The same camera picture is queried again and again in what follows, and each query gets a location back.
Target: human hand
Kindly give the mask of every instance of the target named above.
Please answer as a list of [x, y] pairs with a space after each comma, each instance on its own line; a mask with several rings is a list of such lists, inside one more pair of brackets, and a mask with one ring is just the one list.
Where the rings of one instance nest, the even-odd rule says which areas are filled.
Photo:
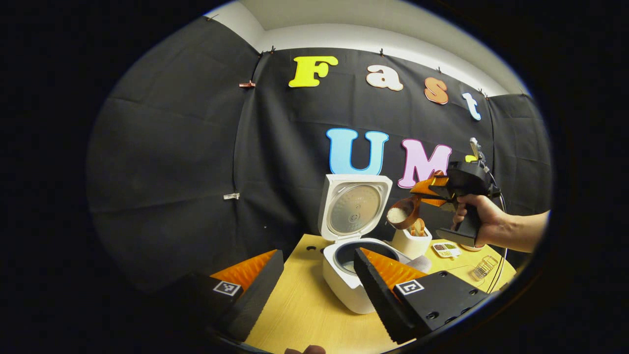
[[456, 224], [462, 222], [467, 214], [465, 206], [467, 204], [476, 207], [479, 219], [481, 220], [481, 227], [478, 230], [476, 236], [475, 247], [483, 247], [485, 244], [496, 244], [496, 240], [499, 239], [506, 231], [508, 220], [510, 215], [503, 212], [493, 204], [492, 201], [484, 195], [468, 194], [464, 197], [458, 197], [459, 207], [456, 214], [452, 218], [451, 229], [454, 230]]
[[309, 345], [303, 353], [295, 349], [286, 348], [284, 354], [325, 354], [325, 349], [318, 345]]

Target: white wall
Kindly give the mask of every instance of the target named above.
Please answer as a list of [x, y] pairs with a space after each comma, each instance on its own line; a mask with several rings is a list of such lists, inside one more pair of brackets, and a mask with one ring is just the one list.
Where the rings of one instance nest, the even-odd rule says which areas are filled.
[[[515, 93], [501, 86], [491, 75], [466, 60], [436, 45], [400, 33], [374, 27], [315, 24], [299, 25], [265, 31], [253, 14], [241, 3], [234, 1], [214, 9], [205, 16], [231, 28], [259, 52], [291, 48], [347, 48], [399, 57], [408, 61], [437, 69], [462, 81], [473, 88], [482, 89], [488, 96]], [[505, 69], [500, 68], [504, 77]], [[512, 80], [519, 82], [515, 74]]]

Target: letter u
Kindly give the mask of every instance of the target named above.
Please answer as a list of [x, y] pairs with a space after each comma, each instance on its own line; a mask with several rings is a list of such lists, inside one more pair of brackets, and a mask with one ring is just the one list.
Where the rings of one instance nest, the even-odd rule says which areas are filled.
[[389, 136], [382, 132], [367, 132], [365, 139], [371, 142], [369, 165], [364, 169], [352, 166], [352, 144], [358, 137], [355, 130], [333, 128], [325, 134], [330, 138], [330, 171], [334, 174], [380, 174], [384, 143]]

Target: table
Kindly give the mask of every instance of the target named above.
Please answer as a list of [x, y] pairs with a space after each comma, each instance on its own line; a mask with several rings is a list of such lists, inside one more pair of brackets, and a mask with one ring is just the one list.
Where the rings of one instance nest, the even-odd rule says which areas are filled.
[[[444, 241], [433, 240], [431, 244]], [[284, 263], [284, 271], [246, 344], [278, 354], [283, 354], [286, 348], [303, 351], [308, 345], [320, 345], [327, 354], [382, 353], [401, 346], [391, 341], [376, 312], [355, 314], [332, 292], [323, 279], [321, 253], [329, 244], [332, 242], [321, 236], [305, 234], [301, 238]], [[500, 255], [489, 246], [477, 252], [461, 248], [461, 252], [456, 259], [441, 258], [430, 248], [426, 252], [426, 257], [432, 261], [429, 273], [447, 270], [486, 292], [497, 267], [480, 282], [475, 281], [469, 272], [484, 256], [491, 255], [499, 260]], [[494, 291], [511, 280], [515, 273], [505, 261]]]

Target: yellow letter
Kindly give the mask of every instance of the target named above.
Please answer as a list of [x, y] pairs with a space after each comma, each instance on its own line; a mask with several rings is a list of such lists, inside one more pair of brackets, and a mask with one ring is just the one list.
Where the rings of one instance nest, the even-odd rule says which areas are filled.
[[371, 65], [367, 67], [367, 71], [371, 72], [367, 75], [367, 82], [373, 87], [389, 88], [393, 91], [404, 88], [404, 85], [399, 82], [398, 72], [388, 66]]
[[296, 57], [293, 60], [297, 62], [297, 69], [295, 70], [295, 78], [288, 82], [288, 86], [292, 88], [319, 86], [319, 80], [315, 79], [315, 73], [319, 74], [319, 77], [326, 77], [328, 64], [333, 66], [338, 64], [338, 59], [335, 57]]

